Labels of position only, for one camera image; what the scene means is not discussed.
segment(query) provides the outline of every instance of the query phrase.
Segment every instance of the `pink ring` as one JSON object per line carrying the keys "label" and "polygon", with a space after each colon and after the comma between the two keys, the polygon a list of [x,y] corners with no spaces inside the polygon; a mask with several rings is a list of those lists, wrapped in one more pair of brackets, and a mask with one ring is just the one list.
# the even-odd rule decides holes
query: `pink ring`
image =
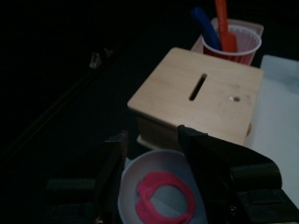
{"label": "pink ring", "polygon": [[[151,202],[151,197],[160,186],[175,186],[184,194],[187,200],[187,211],[178,217],[166,217],[160,215]],[[196,201],[192,194],[192,189],[182,182],[182,180],[168,171],[150,172],[137,185],[136,191],[140,199],[135,205],[135,210],[144,224],[187,224],[190,223],[195,209]]]}

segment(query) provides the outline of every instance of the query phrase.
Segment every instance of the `white surface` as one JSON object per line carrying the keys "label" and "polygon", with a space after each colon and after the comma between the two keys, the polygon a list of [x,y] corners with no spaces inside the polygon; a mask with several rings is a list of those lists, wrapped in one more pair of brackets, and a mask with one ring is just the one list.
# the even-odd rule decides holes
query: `white surface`
{"label": "white surface", "polygon": [[246,146],[271,158],[299,207],[299,61],[266,55],[266,72]]}
{"label": "white surface", "polygon": [[[139,200],[136,187],[148,172],[164,171],[172,172],[194,192],[196,211],[191,219],[191,224],[207,224],[202,195],[194,180],[192,170],[184,155],[176,150],[154,150],[135,160],[127,160],[117,198],[117,209],[121,221],[125,224],[143,223],[136,214],[136,202]],[[162,186],[156,190],[151,201],[158,212],[168,217],[179,216],[187,209],[183,194],[176,188],[168,185]]]}

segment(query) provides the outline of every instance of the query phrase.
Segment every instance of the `slot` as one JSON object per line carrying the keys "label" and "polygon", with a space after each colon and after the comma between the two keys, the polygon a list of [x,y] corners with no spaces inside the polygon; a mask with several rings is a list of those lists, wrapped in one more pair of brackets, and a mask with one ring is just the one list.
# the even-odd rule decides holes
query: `slot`
{"label": "slot", "polygon": [[194,90],[191,91],[190,101],[195,100],[195,98],[202,90],[203,82],[207,80],[207,77],[208,77],[208,75],[206,73],[200,76],[196,86],[195,86]]}

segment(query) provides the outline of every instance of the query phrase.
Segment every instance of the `wooden box lid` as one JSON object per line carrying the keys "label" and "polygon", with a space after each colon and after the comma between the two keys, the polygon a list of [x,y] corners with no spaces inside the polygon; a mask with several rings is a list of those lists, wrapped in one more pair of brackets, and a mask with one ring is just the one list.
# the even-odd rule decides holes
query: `wooden box lid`
{"label": "wooden box lid", "polygon": [[260,69],[175,47],[127,106],[164,126],[243,144],[262,80]]}

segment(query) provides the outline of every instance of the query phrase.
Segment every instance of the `wooden box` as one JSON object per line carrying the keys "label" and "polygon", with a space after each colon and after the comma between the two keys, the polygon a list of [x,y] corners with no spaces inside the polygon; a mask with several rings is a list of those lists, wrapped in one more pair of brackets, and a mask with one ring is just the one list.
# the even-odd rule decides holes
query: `wooden box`
{"label": "wooden box", "polygon": [[180,149],[180,124],[243,144],[263,71],[174,48],[128,101],[150,149]]}

